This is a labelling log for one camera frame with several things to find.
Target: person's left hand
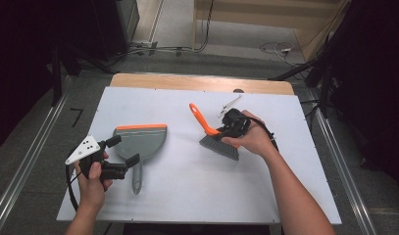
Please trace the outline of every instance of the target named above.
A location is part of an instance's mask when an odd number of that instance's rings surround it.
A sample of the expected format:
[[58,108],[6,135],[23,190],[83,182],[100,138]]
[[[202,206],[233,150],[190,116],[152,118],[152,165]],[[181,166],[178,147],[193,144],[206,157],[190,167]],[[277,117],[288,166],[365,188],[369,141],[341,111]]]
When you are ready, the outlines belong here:
[[[104,152],[104,159],[108,159],[107,153]],[[76,173],[80,172],[79,161],[75,162]],[[88,178],[82,173],[77,177],[80,191],[79,208],[98,213],[105,202],[105,191],[113,184],[113,180],[104,180],[101,183],[101,164],[93,163],[89,170]]]

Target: forearm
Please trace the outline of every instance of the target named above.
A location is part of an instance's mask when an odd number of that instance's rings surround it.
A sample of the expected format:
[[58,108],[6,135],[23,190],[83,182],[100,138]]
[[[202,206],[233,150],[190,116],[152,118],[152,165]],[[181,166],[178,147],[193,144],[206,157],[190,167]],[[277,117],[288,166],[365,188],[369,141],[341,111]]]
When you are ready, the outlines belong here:
[[285,234],[334,234],[318,203],[279,152],[270,146],[262,157],[270,170]]
[[97,211],[89,208],[79,207],[74,220],[71,222],[66,234],[67,235],[86,235],[93,234],[95,218]]

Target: brush bristles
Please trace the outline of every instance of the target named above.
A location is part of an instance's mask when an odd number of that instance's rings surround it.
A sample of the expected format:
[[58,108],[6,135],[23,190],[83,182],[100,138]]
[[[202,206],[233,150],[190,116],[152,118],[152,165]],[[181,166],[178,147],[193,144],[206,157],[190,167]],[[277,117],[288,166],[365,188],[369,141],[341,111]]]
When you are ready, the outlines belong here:
[[239,159],[238,150],[235,147],[226,144],[220,140],[216,140],[214,137],[210,135],[206,135],[205,137],[203,137],[203,139],[201,139],[199,143],[203,147],[210,149],[214,152],[217,152],[218,154],[228,157],[232,160],[238,161]]

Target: gray dustpan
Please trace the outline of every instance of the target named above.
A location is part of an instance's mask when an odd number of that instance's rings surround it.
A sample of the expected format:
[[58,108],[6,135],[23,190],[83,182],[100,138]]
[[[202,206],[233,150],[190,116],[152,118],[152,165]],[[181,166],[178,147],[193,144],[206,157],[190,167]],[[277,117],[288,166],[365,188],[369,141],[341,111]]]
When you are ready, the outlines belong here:
[[118,126],[114,135],[121,135],[122,142],[115,147],[117,154],[129,159],[139,154],[140,163],[132,169],[132,191],[139,194],[142,185],[143,161],[152,157],[166,140],[168,127],[165,124]]

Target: white tabletop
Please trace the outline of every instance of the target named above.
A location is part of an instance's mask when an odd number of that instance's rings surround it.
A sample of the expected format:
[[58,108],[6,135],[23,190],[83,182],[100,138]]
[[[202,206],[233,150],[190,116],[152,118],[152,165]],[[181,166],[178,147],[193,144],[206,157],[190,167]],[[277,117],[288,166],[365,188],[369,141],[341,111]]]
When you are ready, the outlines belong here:
[[[333,224],[341,223],[304,114],[296,96],[242,94],[235,105],[261,118],[274,132],[279,151]],[[131,188],[131,169],[115,180],[97,219],[135,222],[247,223],[280,222],[270,173],[264,161],[242,147],[239,161],[202,147],[205,136],[189,110],[194,103],[213,127],[235,93],[106,87],[88,134],[112,137],[118,125],[166,123],[162,148],[144,162],[139,195]],[[110,163],[122,163],[114,148]],[[79,200],[77,183],[74,192]],[[68,192],[58,220],[72,220]]]

